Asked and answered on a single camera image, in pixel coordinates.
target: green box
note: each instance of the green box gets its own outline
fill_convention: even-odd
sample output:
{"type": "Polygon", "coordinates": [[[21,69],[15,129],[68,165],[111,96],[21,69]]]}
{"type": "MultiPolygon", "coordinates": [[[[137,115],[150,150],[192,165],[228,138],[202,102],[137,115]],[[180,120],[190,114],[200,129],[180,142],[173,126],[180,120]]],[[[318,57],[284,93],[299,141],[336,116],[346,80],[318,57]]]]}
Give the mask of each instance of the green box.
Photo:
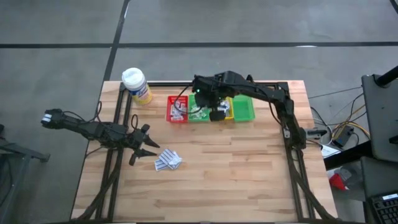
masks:
{"type": "MultiPolygon", "coordinates": [[[[195,95],[191,94],[188,97],[188,112],[191,112],[192,106],[196,106],[195,95]]],[[[202,109],[199,113],[205,113],[206,116],[202,118],[197,118],[195,114],[188,114],[188,122],[205,122],[210,120],[210,110],[202,109]]]]}
{"type": "Polygon", "coordinates": [[[253,100],[251,97],[238,95],[232,99],[235,121],[252,121],[254,115],[253,100]]]}

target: gray floor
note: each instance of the gray floor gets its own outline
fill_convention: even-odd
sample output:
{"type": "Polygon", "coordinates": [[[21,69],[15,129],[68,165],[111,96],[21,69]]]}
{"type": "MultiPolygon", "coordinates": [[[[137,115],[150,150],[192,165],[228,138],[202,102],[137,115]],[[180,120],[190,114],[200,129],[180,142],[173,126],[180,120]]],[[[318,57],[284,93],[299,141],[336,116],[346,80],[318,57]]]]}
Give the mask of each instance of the gray floor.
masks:
{"type": "MultiPolygon", "coordinates": [[[[0,0],[0,44],[111,43],[123,0],[0,0]]],[[[393,41],[398,14],[388,0],[153,0],[132,1],[121,42],[393,41]]],[[[129,67],[148,80],[190,80],[234,70],[258,80],[305,80],[315,96],[360,86],[361,75],[396,66],[398,47],[249,49],[119,49],[111,80],[129,67]]],[[[40,152],[32,161],[13,223],[68,220],[87,141],[40,125],[43,112],[62,108],[93,116],[110,49],[0,49],[0,123],[5,137],[40,152]]],[[[331,123],[361,93],[311,99],[331,123]]],[[[366,118],[358,121],[367,127],[366,118]]],[[[335,193],[339,217],[363,221],[357,202],[335,193]]]]}

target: wooden table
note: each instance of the wooden table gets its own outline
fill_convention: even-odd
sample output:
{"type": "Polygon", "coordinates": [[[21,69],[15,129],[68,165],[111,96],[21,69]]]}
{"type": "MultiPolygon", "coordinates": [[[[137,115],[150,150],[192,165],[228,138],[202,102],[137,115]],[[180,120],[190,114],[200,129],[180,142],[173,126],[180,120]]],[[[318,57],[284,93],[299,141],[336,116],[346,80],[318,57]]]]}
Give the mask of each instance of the wooden table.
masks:
{"type": "MultiPolygon", "coordinates": [[[[299,124],[313,128],[304,82],[288,83],[299,124]]],[[[113,120],[119,84],[104,83],[100,99],[102,121],[113,120]]],[[[132,150],[125,149],[114,221],[296,221],[282,133],[267,102],[253,99],[256,118],[252,122],[172,124],[165,120],[167,96],[179,94],[182,88],[151,90],[153,100],[145,106],[133,104],[130,112],[138,115],[139,127],[150,125],[150,137],[161,146],[144,148],[158,154],[165,148],[174,150],[183,162],[177,170],[156,172],[157,157],[153,156],[143,157],[131,167],[128,160],[132,150]]],[[[98,142],[91,142],[88,152],[97,147],[98,142]]],[[[105,157],[106,150],[100,150],[86,159],[72,218],[79,216],[98,193],[105,157]]],[[[319,147],[308,145],[304,159],[311,190],[337,217],[319,147]]]]}

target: red box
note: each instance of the red box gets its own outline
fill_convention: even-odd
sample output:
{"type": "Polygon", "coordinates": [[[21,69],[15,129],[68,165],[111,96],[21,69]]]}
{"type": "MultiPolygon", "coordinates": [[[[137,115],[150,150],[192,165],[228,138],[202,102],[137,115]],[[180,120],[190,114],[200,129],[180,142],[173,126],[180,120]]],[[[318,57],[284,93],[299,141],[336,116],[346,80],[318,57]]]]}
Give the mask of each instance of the red box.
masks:
{"type": "MultiPolygon", "coordinates": [[[[166,113],[166,121],[171,122],[171,123],[186,123],[188,121],[188,114],[184,113],[182,115],[182,120],[172,120],[172,115],[171,115],[171,109],[172,106],[174,106],[174,101],[177,99],[178,96],[169,96],[167,97],[167,113],[166,113]]],[[[180,96],[178,98],[178,102],[180,102],[182,105],[185,105],[187,111],[188,111],[188,96],[180,96]]]]}

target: white bottle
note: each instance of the white bottle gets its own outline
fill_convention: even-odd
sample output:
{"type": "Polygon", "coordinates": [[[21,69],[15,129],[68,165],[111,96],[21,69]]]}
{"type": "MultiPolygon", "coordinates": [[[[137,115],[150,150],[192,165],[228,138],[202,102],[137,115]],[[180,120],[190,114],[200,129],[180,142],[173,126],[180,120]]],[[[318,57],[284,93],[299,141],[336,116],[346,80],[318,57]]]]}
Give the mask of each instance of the white bottle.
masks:
{"type": "Polygon", "coordinates": [[[152,92],[141,70],[138,68],[127,69],[122,73],[122,81],[137,104],[145,105],[151,101],[152,92]]]}

